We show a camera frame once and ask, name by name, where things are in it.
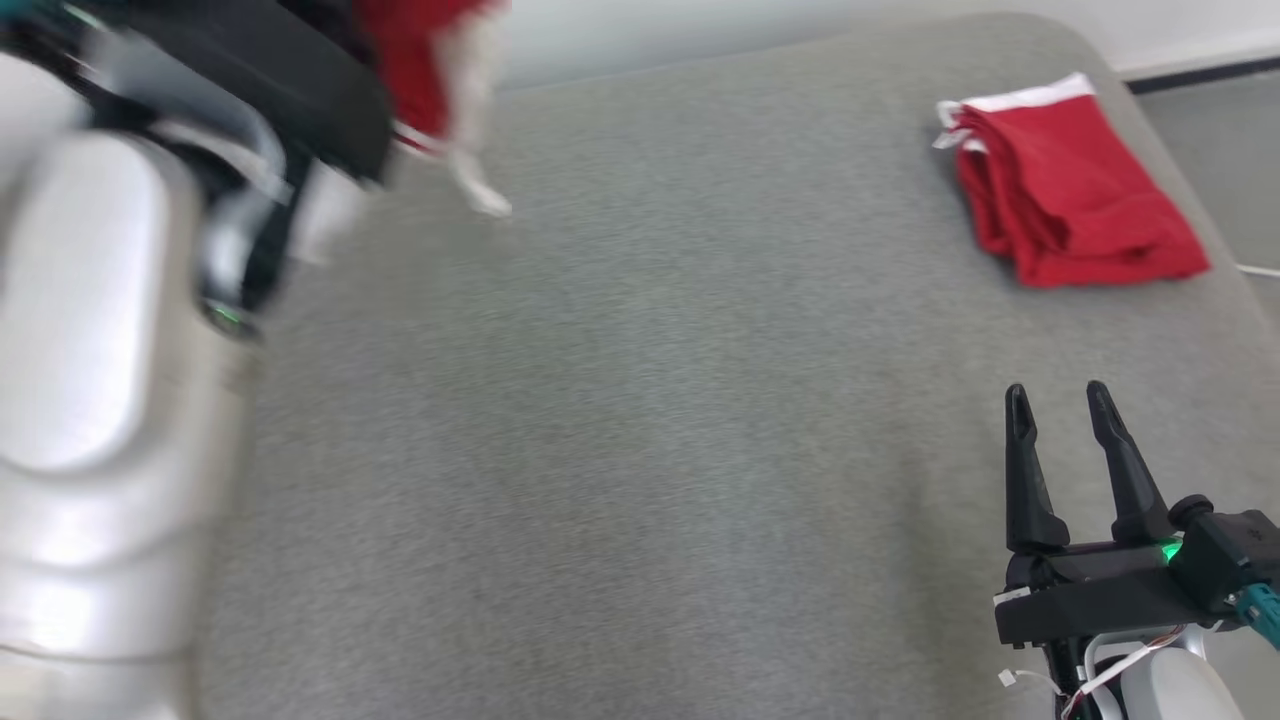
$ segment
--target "black knob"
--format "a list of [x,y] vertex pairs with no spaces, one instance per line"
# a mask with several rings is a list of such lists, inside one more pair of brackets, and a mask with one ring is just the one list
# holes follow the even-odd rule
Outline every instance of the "black knob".
[[1192,520],[1213,511],[1213,503],[1203,495],[1189,495],[1174,503],[1169,511],[1169,523],[1181,532],[1192,525]]

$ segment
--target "cable connector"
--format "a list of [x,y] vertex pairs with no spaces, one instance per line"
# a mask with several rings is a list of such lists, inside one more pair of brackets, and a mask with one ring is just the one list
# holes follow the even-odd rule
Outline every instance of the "cable connector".
[[1265,637],[1271,647],[1280,650],[1280,596],[1271,585],[1254,583],[1240,592],[1235,612],[1245,625]]

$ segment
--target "white wall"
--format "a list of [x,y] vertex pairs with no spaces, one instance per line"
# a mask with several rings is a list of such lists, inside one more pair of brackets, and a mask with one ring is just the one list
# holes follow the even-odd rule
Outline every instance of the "white wall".
[[1085,35],[1121,73],[1280,54],[1280,0],[515,0],[509,86],[768,47],[851,24],[1023,10]]

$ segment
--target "red cloth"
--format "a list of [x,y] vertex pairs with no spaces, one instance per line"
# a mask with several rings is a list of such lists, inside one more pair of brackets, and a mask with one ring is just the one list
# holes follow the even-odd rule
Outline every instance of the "red cloth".
[[1012,258],[1019,282],[1125,284],[1210,268],[1084,76],[950,105],[945,117],[960,141],[956,163],[978,243]]
[[467,13],[500,4],[504,0],[356,0],[401,123],[431,138],[448,135],[448,92],[433,41]]

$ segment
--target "black baseboard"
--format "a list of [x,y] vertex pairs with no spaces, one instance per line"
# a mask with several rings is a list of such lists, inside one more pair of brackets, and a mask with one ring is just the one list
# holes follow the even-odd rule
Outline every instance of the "black baseboard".
[[1204,68],[1201,70],[1189,70],[1185,73],[1174,73],[1171,76],[1135,79],[1126,85],[1129,86],[1129,92],[1133,92],[1134,95],[1143,95],[1147,92],[1158,92],[1161,90],[1172,90],[1175,87],[1185,87],[1188,85],[1201,85],[1271,70],[1280,70],[1280,56],[1249,60],[1247,63],[1234,63],[1230,65],[1219,65],[1216,68]]

